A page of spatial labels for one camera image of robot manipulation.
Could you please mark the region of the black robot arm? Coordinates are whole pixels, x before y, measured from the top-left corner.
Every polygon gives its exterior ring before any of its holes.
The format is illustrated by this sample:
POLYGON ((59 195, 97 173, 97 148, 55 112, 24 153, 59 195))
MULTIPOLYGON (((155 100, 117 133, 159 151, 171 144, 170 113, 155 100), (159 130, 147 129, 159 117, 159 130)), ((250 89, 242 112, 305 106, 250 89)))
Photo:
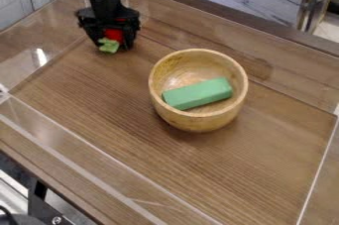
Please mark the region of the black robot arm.
POLYGON ((89 0, 90 6, 77 11, 79 26, 98 49, 115 54, 130 50, 141 30, 141 14, 121 0, 89 0))

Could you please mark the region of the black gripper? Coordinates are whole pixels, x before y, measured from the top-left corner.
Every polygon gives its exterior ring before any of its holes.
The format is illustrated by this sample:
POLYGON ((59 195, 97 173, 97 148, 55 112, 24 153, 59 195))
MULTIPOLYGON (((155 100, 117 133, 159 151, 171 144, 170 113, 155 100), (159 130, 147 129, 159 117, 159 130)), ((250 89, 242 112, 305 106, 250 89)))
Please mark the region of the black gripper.
POLYGON ((105 14, 98 17, 93 8, 83 8, 77 11, 79 25, 85 29, 91 41, 99 47, 99 40, 105 38, 105 31, 101 27, 102 24, 113 24, 118 18, 126 19, 126 24, 122 28, 123 46, 127 50, 134 47, 134 41, 141 29, 139 12, 126 7, 121 7, 113 14, 105 14))

